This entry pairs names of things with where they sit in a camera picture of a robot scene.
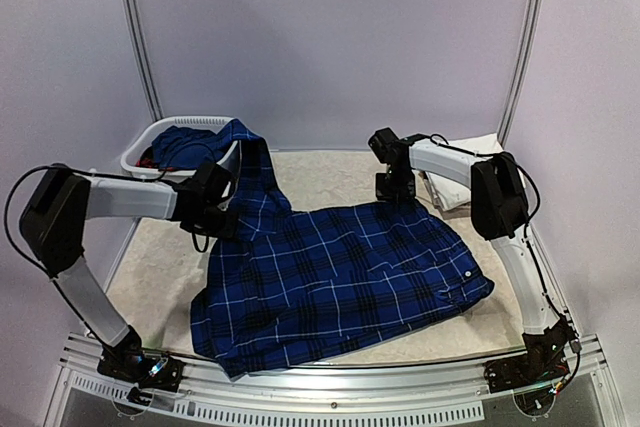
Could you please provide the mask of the blue plaid shirt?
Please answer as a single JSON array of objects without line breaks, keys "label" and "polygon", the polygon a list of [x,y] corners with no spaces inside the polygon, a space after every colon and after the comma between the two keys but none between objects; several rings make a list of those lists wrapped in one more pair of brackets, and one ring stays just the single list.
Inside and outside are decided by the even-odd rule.
[{"label": "blue plaid shirt", "polygon": [[235,378],[336,357],[462,314],[494,288],[461,237],[416,199],[294,210],[266,141],[232,120],[234,235],[191,302],[194,352]]}]

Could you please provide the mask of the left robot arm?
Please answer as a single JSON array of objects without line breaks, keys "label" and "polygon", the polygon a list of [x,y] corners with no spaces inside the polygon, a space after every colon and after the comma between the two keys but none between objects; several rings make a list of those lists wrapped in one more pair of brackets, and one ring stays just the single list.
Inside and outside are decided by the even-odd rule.
[{"label": "left robot arm", "polygon": [[128,381],[141,380],[148,373],[148,359],[121,343],[132,329],[92,265],[97,251],[90,243],[98,237],[94,226],[153,219],[196,236],[229,235],[236,217],[226,207],[239,183],[239,163],[206,162],[189,177],[135,178],[64,164],[38,166],[27,174],[38,179],[18,221],[28,258],[44,270],[97,340],[115,346],[108,357],[111,366]]}]

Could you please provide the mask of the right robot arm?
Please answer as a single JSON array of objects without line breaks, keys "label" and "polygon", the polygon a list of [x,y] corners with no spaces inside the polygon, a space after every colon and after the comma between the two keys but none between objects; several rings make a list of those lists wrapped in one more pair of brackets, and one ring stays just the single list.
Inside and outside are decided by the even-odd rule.
[{"label": "right robot arm", "polygon": [[386,166],[376,176],[379,200],[414,197],[418,171],[470,190],[472,226],[501,259],[522,315],[526,354],[518,359],[517,374],[524,382],[539,382],[562,359],[565,347],[577,342],[577,335],[551,299],[536,258],[529,226],[537,210],[529,207],[524,170],[506,151],[474,152],[437,134],[400,138],[384,128],[373,133],[368,146]]}]

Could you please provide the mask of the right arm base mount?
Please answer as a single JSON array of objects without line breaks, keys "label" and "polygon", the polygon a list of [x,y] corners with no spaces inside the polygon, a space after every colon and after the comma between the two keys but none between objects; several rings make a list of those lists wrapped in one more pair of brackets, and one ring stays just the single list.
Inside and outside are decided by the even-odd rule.
[{"label": "right arm base mount", "polygon": [[483,376],[491,394],[510,391],[517,410],[529,418],[547,416],[581,366],[575,333],[524,335],[523,354],[488,361]]}]

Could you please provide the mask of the white t-shirt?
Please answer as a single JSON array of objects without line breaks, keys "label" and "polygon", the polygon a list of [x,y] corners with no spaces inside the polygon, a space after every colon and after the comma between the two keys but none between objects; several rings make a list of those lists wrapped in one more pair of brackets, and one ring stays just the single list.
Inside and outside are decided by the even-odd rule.
[{"label": "white t-shirt", "polygon": [[[457,140],[446,140],[439,134],[433,134],[432,138],[438,144],[456,147],[473,154],[496,154],[503,151],[496,132]],[[422,175],[433,202],[441,211],[449,212],[471,202],[471,190],[468,187],[432,172],[423,171]]]}]

